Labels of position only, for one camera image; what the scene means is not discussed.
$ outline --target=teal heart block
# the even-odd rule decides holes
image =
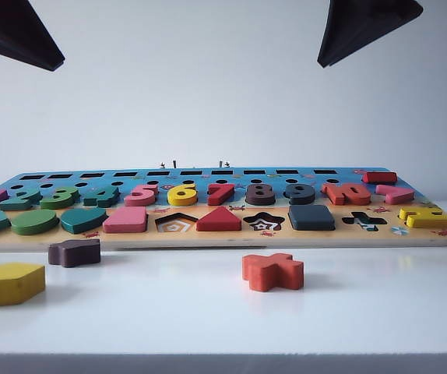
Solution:
[[[75,208],[66,210],[61,215],[61,226],[67,232],[79,234],[93,228],[98,228],[106,220],[107,214],[104,208]]]

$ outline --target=yellow block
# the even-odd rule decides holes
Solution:
[[[198,192],[195,184],[177,185],[168,190],[168,203],[173,206],[189,206],[198,201]]]
[[[398,217],[410,228],[447,228],[447,213],[440,208],[406,206]]]
[[[25,302],[45,289],[45,266],[32,263],[0,265],[0,305]]]

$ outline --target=white wall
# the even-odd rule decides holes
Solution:
[[[0,183],[24,171],[383,166],[447,199],[447,2],[322,69],[327,0],[31,0],[66,57],[0,56]]]

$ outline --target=pink rectangle block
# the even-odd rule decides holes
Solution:
[[[145,206],[121,206],[102,223],[104,232],[118,234],[126,232],[144,232],[147,226]]]

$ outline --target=red triangle block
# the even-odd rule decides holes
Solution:
[[[197,231],[240,231],[241,219],[234,216],[225,206],[219,206],[195,224]]]

